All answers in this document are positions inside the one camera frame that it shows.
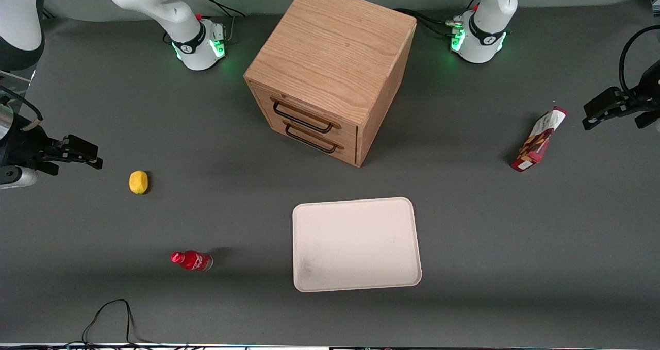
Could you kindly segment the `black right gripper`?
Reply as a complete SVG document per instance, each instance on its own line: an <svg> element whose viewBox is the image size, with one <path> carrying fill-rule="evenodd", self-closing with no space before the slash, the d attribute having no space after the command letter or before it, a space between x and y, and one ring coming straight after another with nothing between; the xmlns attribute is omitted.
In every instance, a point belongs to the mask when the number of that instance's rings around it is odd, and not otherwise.
<svg viewBox="0 0 660 350"><path fill-rule="evenodd" d="M103 160L98 147L78 136L64 136L56 141L42 127L30 131L15 129L2 139L1 166L20 166L57 176L59 165L54 161L82 163L100 170Z"/></svg>

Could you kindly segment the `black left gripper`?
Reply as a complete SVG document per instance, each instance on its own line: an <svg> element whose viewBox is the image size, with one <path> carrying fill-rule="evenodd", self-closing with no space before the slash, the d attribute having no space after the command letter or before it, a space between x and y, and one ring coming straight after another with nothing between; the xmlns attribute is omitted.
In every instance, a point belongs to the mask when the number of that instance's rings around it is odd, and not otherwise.
<svg viewBox="0 0 660 350"><path fill-rule="evenodd" d="M629 88L629 100L618 87L609 87L584 105L584 129L594 129L603 121L627 114L642 113L635 117L638 129L657 124L659 104L659 60L643 72L639 83Z"/></svg>

